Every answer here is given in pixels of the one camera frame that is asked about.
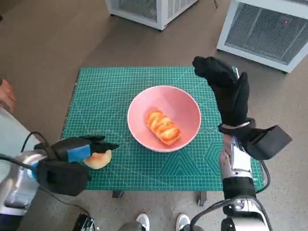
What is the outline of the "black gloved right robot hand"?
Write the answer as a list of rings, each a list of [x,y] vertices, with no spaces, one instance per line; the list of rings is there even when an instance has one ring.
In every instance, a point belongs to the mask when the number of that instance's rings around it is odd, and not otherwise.
[[[231,66],[212,56],[196,56],[192,64],[195,74],[206,79],[212,89],[222,123],[232,127],[246,123],[250,93],[247,73],[237,77]]]

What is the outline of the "bare left robot hand blue tape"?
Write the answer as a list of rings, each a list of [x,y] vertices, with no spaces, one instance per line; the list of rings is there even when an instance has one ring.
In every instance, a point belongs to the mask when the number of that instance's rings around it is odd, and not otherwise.
[[[51,146],[59,160],[80,162],[92,156],[93,153],[105,153],[115,150],[118,144],[104,141],[105,136],[79,136],[62,139]]]

